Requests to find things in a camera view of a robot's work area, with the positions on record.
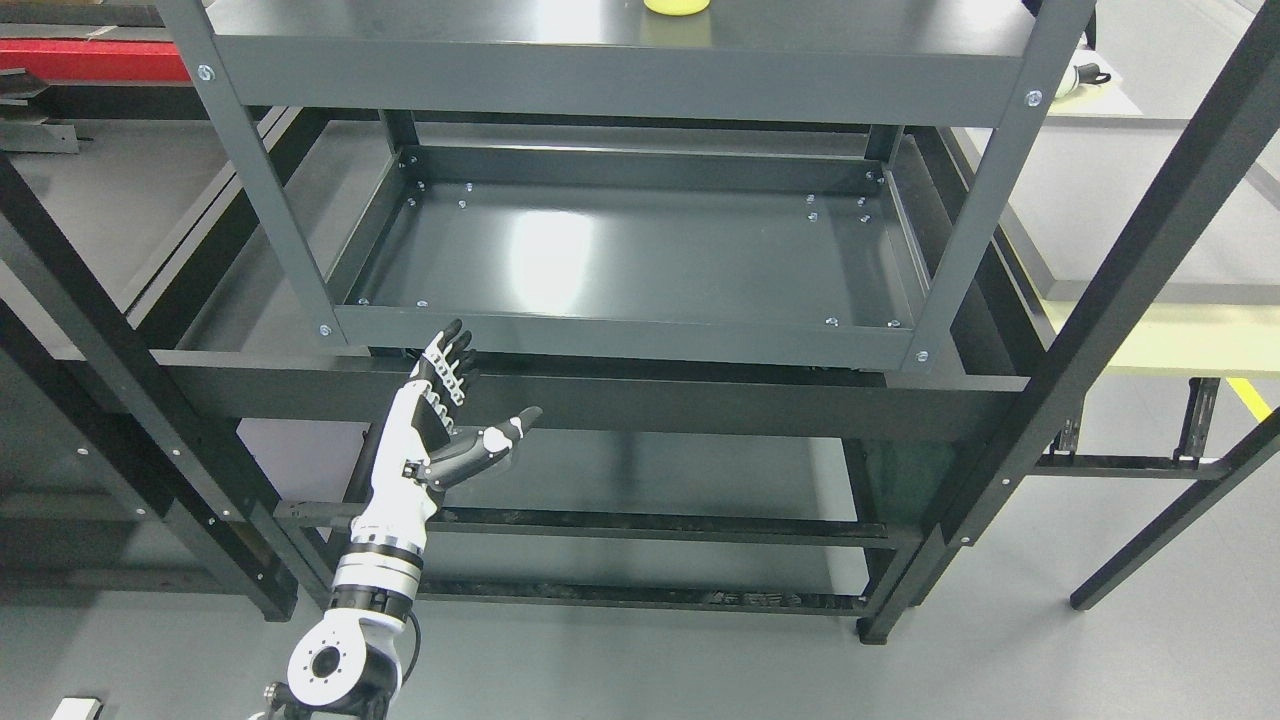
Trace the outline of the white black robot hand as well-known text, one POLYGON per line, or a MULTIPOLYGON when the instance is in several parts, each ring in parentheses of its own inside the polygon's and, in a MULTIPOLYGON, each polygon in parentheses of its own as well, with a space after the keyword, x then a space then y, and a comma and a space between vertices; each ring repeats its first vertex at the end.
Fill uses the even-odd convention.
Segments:
POLYGON ((457 416, 474 386, 466 375, 476 365, 471 338, 462 320, 453 320, 396 391, 374 457, 371 497, 351 523, 347 552, 380 551, 420 564, 428 520, 445 492, 503 462, 540 419, 541 407, 530 406, 480 430, 460 429, 457 416))

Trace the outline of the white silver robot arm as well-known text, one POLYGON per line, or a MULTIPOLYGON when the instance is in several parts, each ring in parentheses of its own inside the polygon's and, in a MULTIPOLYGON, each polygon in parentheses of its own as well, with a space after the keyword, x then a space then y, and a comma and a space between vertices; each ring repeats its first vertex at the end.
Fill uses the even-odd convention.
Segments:
POLYGON ((266 707, 256 716, 387 717, 404 684, 396 639, 416 624, 411 615, 422 552, 421 543, 394 536, 353 536, 321 619, 293 648, 285 680, 266 685, 266 707))

